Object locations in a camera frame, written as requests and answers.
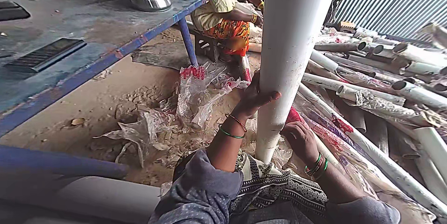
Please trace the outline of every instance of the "orange patterned skirt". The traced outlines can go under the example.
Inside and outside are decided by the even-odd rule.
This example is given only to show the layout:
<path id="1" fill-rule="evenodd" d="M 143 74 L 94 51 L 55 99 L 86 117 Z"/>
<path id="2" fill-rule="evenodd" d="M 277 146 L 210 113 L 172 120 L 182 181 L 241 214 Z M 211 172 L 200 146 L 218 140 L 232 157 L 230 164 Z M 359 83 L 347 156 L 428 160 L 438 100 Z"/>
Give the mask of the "orange patterned skirt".
<path id="1" fill-rule="evenodd" d="M 247 21 L 222 20 L 219 24 L 203 32 L 207 37 L 226 39 L 223 52 L 229 55 L 245 56 L 249 48 L 250 27 Z"/>

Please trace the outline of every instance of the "dirt floor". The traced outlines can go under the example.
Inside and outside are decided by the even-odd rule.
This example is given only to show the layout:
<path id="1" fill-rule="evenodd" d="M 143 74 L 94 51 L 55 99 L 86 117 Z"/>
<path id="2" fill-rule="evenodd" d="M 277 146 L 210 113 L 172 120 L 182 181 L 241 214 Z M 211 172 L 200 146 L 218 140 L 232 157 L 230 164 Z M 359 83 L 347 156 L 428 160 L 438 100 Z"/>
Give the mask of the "dirt floor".
<path id="1" fill-rule="evenodd" d="M 182 40 L 180 31 L 169 28 L 148 42 L 148 45 L 178 40 Z M 260 56 L 253 56 L 255 57 L 250 58 L 252 70 L 260 65 Z M 135 122 L 138 105 L 159 107 L 160 101 L 175 96 L 178 82 L 177 70 L 134 63 L 130 55 L 126 56 L 0 138 L 0 144 L 115 161 L 122 147 L 129 141 L 93 137 L 119 130 L 118 122 Z M 143 169 L 140 167 L 135 145 L 131 145 L 120 159 L 121 163 L 131 167 L 126 179 L 152 186 L 170 181 L 175 160 L 166 159 L 174 152 L 173 148 L 174 153 L 182 153 L 209 143 L 218 121 L 223 122 L 224 114 L 231 112 L 238 101 L 237 90 L 220 98 L 213 107 L 206 130 L 170 134 L 168 138 L 174 147 L 165 151 L 151 148 Z M 85 121 L 72 126 L 71 121 L 76 118 Z"/>

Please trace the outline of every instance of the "woman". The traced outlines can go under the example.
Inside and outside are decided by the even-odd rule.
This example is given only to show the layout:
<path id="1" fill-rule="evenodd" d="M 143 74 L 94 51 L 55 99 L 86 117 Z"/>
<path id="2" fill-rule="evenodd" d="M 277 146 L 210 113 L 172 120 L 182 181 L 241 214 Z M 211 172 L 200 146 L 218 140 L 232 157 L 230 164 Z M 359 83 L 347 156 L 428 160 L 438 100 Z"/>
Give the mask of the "woman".
<path id="1" fill-rule="evenodd" d="M 264 11 L 262 0 L 249 1 Z M 261 16 L 235 9 L 236 3 L 236 0 L 208 0 L 191 13 L 194 25 L 205 36 L 226 40 L 220 56 L 224 62 L 239 60 L 229 55 L 245 56 L 249 44 L 249 22 L 262 24 Z"/>
<path id="2" fill-rule="evenodd" d="M 256 73 L 211 144 L 189 155 L 184 169 L 176 168 L 174 183 L 149 223 L 399 223 L 395 208 L 358 190 L 321 156 L 311 130 L 299 122 L 287 124 L 281 134 L 317 184 L 251 156 L 251 173 L 236 170 L 244 169 L 239 165 L 247 157 L 239 152 L 245 122 L 281 97 L 279 92 L 262 94 L 258 87 Z"/>

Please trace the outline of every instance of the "bangle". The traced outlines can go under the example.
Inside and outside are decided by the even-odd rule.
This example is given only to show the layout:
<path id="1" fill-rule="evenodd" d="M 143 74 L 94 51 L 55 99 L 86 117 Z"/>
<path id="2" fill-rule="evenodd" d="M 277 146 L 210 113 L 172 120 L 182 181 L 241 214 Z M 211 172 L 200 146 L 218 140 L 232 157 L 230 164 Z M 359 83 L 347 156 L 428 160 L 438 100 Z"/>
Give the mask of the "bangle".
<path id="1" fill-rule="evenodd" d="M 242 137 L 231 135 L 231 134 L 229 134 L 228 132 L 226 132 L 225 130 L 223 130 L 223 129 L 221 128 L 221 126 L 222 126 L 222 124 L 219 124 L 219 130 L 220 130 L 221 132 L 225 133 L 226 135 L 232 137 L 232 138 L 235 138 L 235 139 L 243 139 L 243 138 L 245 137 L 245 133 L 244 133 L 244 135 L 243 135 Z"/>
<path id="2" fill-rule="evenodd" d="M 321 173 L 321 175 L 319 175 L 318 177 L 314 177 L 314 179 L 313 180 L 317 180 L 317 179 L 320 179 L 321 178 L 321 176 L 323 176 L 323 174 L 325 173 L 325 171 L 326 171 L 326 169 L 327 169 L 327 167 L 328 167 L 328 159 L 326 158 L 326 162 L 325 162 L 325 167 L 324 167 L 324 169 L 323 169 L 323 172 Z"/>
<path id="3" fill-rule="evenodd" d="M 262 1 L 258 6 L 258 9 L 263 10 L 264 9 L 264 1 Z"/>
<path id="4" fill-rule="evenodd" d="M 323 154 L 321 154 L 320 152 L 318 152 L 318 159 L 315 162 L 315 167 L 313 169 L 308 169 L 307 166 L 305 166 L 305 174 L 307 174 L 308 176 L 312 176 L 323 164 L 323 159 L 324 156 Z"/>
<path id="5" fill-rule="evenodd" d="M 252 14 L 252 20 L 250 22 L 255 23 L 257 20 L 257 15 Z"/>
<path id="6" fill-rule="evenodd" d="M 237 118 L 235 118 L 233 115 L 225 113 L 225 116 L 227 118 L 230 117 L 230 118 L 236 120 L 240 124 L 240 126 L 242 126 L 242 128 L 244 129 L 244 132 L 247 132 L 247 128 L 245 128 L 245 126 Z"/>

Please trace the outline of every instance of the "gray sleeve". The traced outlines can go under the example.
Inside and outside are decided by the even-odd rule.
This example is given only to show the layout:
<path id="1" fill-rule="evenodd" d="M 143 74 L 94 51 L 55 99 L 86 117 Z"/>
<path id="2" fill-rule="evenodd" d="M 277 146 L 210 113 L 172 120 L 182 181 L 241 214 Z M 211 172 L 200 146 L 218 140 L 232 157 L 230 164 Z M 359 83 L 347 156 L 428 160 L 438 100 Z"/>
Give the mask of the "gray sleeve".
<path id="1" fill-rule="evenodd" d="M 243 173 L 215 169 L 204 148 L 188 162 L 154 210 L 149 223 L 216 223 L 229 221 L 228 205 L 242 185 Z"/>
<path id="2" fill-rule="evenodd" d="M 337 223 L 398 224 L 400 213 L 394 207 L 369 196 L 345 204 L 326 204 L 329 218 Z"/>

